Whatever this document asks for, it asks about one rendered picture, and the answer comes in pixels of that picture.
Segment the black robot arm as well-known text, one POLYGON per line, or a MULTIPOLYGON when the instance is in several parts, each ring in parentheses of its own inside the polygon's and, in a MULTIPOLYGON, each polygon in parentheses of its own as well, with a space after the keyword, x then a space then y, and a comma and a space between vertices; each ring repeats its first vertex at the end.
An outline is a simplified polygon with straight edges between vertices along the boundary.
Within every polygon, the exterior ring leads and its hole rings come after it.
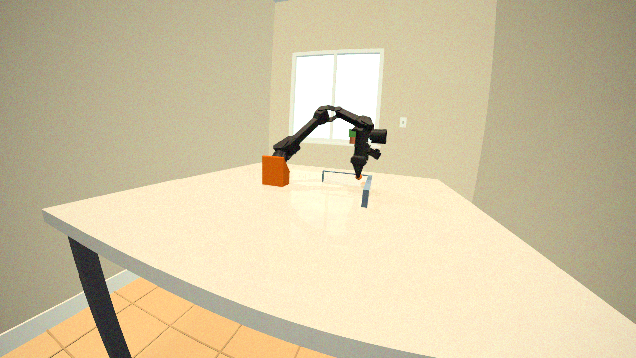
MULTIPOLYGON (((314 131, 318 125, 330 123, 337 118, 341 118, 348 123, 355 125, 351 131, 356 131, 356 141, 368 143, 368 140, 372 140, 372 143, 386 144, 387 129, 374 129, 372 118, 365 115, 355 115, 354 113, 341 108, 341 106, 324 105, 320 106, 313 114, 312 119, 308 121, 302 128, 299 129, 293 136, 288 136, 284 140, 279 141, 273 145, 273 156, 284 157, 285 162, 292 157, 300 149, 300 142, 303 141, 312 131, 314 131), (328 110, 334 111, 335 115, 330 117, 328 110)), ((371 149, 371 145, 368 144, 365 156, 372 156, 374 159, 379 160, 381 155, 379 149, 371 149)))

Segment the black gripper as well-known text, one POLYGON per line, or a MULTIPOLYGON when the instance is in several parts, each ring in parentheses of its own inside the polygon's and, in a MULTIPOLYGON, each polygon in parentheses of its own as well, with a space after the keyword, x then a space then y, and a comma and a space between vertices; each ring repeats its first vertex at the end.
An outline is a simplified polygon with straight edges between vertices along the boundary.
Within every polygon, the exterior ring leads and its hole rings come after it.
POLYGON ((351 162, 354 166, 354 170, 356 172, 357 178, 360 177, 360 174, 363 170, 363 166, 366 165, 369 156, 365 156, 366 149, 368 148, 368 143, 357 142, 354 144, 354 153, 351 157, 351 162))

